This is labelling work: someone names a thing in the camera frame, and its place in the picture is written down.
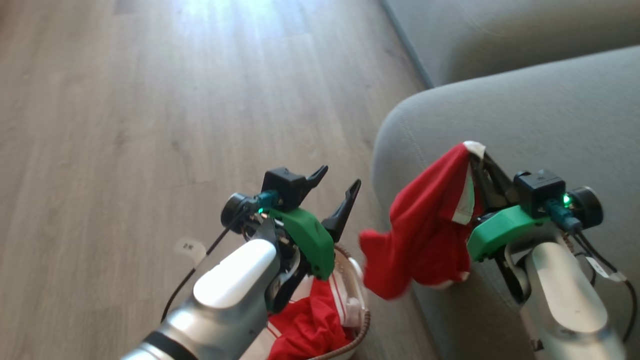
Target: sofa seam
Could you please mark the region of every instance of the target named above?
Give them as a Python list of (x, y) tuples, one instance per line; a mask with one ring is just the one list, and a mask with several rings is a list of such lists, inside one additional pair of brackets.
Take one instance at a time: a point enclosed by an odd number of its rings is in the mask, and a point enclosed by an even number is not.
[(406, 121), (404, 110), (402, 108), (398, 110), (400, 111), (400, 123), (403, 129), (404, 135), (407, 137), (411, 146), (413, 147), (413, 154), (417, 157), (418, 161), (420, 162), (420, 168), (424, 170), (426, 166), (426, 161), (424, 160), (424, 155), (422, 153), (422, 150), (418, 146), (418, 142), (415, 141), (415, 136), (413, 135), (413, 131), (409, 128), (409, 124)]

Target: sofa cushion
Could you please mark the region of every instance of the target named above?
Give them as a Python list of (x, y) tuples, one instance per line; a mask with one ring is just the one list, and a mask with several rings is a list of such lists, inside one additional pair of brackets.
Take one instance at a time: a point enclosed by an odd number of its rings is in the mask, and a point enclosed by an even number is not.
[[(588, 185), (605, 221), (586, 232), (640, 290), (640, 47), (442, 86), (398, 105), (374, 148), (372, 180), (388, 208), (398, 191), (453, 145), (476, 140), (507, 172), (547, 168)], [(630, 313), (624, 286), (599, 280), (614, 328)], [(445, 291), (414, 286), (442, 358), (533, 359), (495, 263)], [(627, 345), (640, 357), (640, 325)]]
[(638, 0), (384, 0), (433, 86), (640, 44)]

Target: black band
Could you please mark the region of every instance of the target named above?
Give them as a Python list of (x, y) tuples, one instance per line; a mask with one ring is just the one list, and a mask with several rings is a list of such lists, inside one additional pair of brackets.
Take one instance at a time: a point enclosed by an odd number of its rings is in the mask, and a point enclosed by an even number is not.
[(198, 360), (186, 347), (167, 337), (162, 332), (154, 331), (143, 342), (153, 345), (158, 350), (174, 358), (174, 360)]

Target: red garment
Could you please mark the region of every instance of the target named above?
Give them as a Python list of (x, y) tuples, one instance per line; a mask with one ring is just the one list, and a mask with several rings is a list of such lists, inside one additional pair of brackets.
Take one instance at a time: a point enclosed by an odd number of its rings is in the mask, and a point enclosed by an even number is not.
[(269, 322), (282, 333), (271, 347), (269, 360), (309, 359), (350, 342), (328, 281), (314, 279), (308, 297), (287, 305)]
[(364, 284), (383, 299), (403, 294), (411, 279), (443, 287), (466, 280), (467, 240), (475, 200), (469, 152), (482, 158), (484, 146), (455, 146), (398, 193), (390, 209), (391, 232), (365, 230), (360, 248), (367, 261)]

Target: white label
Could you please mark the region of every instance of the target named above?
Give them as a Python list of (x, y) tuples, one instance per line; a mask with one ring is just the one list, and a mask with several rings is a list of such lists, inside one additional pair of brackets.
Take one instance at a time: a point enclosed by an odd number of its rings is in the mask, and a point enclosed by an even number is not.
[(587, 259), (587, 261), (589, 261), (589, 264), (591, 264), (591, 267), (594, 270), (596, 270), (596, 272), (600, 274), (600, 276), (604, 277), (605, 279), (609, 279), (616, 282), (627, 280), (627, 278), (622, 273), (619, 273), (619, 272), (614, 272), (611, 275), (607, 274), (607, 272), (602, 268), (602, 266), (600, 266), (600, 264), (596, 261), (596, 259), (592, 258), (591, 256), (585, 256), (584, 258)]
[(193, 259), (193, 267), (198, 267), (198, 264), (207, 256), (207, 249), (198, 240), (190, 238), (181, 238), (175, 244), (173, 250), (179, 254), (185, 254)]

